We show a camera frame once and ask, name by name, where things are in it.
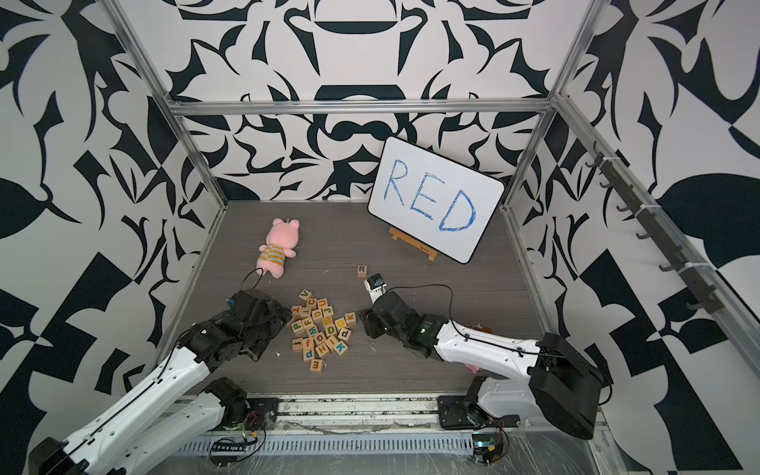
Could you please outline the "wooden block brown E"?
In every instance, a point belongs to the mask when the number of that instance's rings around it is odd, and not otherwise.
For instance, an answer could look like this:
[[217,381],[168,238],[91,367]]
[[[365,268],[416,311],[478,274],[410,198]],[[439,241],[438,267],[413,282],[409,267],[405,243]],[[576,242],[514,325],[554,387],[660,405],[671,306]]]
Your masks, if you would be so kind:
[[320,358],[315,358],[310,363],[310,371],[315,373],[322,373],[325,370],[325,361]]

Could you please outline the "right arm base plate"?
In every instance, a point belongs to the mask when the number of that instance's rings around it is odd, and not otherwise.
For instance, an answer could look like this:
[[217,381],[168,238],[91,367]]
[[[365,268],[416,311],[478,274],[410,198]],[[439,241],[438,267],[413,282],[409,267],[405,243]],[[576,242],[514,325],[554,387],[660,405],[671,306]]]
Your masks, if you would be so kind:
[[437,413],[439,425],[447,431],[464,431],[465,429],[484,429],[486,427],[518,427],[519,415],[508,415],[502,418],[489,416],[472,402],[467,402],[464,396],[437,397]]

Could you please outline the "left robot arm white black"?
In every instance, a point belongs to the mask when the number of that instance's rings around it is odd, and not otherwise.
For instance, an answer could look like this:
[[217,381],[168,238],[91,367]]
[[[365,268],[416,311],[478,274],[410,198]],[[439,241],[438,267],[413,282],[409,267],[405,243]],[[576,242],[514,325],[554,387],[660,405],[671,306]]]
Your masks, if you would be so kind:
[[29,454],[32,474],[144,474],[184,443],[249,412],[247,393],[227,377],[211,382],[185,408],[165,411],[226,362],[257,361],[291,322],[268,294],[237,291],[226,310],[185,331],[166,359],[111,408],[63,441],[48,437]]

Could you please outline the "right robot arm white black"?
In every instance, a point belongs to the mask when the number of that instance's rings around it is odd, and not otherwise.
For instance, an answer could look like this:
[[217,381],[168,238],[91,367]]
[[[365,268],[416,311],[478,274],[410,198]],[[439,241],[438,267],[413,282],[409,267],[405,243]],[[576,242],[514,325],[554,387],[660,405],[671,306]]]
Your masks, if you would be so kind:
[[488,334],[420,314],[393,291],[373,296],[360,320],[370,338],[387,334],[419,357],[486,371],[469,390],[477,412],[493,419],[541,417],[576,439],[593,439],[607,375],[562,336],[547,332],[541,340],[516,340]]

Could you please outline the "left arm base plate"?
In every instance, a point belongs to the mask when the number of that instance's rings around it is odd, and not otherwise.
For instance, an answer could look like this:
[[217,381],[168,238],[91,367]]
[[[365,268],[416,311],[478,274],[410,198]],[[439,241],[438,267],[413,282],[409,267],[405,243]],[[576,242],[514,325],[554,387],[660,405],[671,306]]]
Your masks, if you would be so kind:
[[271,429],[278,420],[280,403],[281,400],[276,397],[256,397],[235,402],[226,410],[221,425],[229,431]]

